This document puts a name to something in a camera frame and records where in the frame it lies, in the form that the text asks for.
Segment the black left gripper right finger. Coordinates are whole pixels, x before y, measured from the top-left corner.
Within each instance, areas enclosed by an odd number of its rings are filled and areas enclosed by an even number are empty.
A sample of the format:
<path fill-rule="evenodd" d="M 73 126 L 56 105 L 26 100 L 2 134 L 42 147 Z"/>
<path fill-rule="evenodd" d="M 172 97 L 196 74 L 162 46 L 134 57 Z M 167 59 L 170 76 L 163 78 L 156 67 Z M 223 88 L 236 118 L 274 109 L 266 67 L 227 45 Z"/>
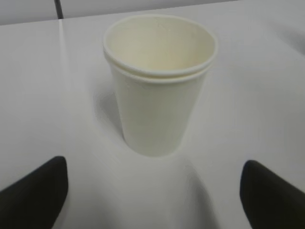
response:
<path fill-rule="evenodd" d="M 303 229 L 305 194 L 255 160 L 240 180 L 240 200 L 253 229 Z"/>

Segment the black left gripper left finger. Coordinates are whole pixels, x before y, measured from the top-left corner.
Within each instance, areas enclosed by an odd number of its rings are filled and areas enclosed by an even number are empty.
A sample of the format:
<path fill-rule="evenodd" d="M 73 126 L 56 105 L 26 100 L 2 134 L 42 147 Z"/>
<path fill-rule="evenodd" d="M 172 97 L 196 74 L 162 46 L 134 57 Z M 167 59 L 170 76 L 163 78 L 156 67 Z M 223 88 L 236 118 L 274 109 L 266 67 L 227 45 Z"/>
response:
<path fill-rule="evenodd" d="M 56 156 L 0 192 L 0 227 L 51 229 L 68 190 L 66 159 Z"/>

